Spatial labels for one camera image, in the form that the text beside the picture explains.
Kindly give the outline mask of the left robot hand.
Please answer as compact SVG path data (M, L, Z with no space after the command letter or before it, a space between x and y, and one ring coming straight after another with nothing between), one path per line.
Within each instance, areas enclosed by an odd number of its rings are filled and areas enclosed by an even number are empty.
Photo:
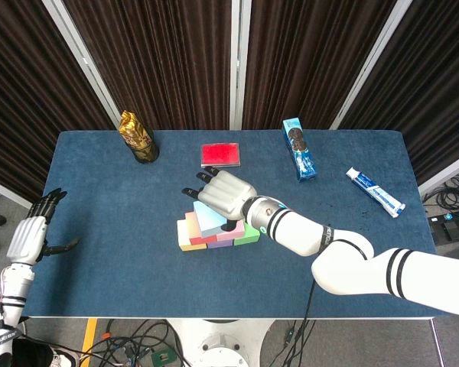
M67 195L61 188L52 190L33 203L26 217L19 222L8 248L7 258L12 264L36 265L44 256L59 255L75 248L80 239L66 245L49 246L47 228L57 204Z

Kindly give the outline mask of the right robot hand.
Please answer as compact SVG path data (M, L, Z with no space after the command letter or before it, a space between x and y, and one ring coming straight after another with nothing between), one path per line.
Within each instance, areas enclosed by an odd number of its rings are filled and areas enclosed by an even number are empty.
M197 178L205 185L199 190L185 187L182 194L202 202L224 217L226 223L221 226L222 230L234 230L236 223L244 218L244 204L258 196L256 189L230 172L212 166L198 172Z

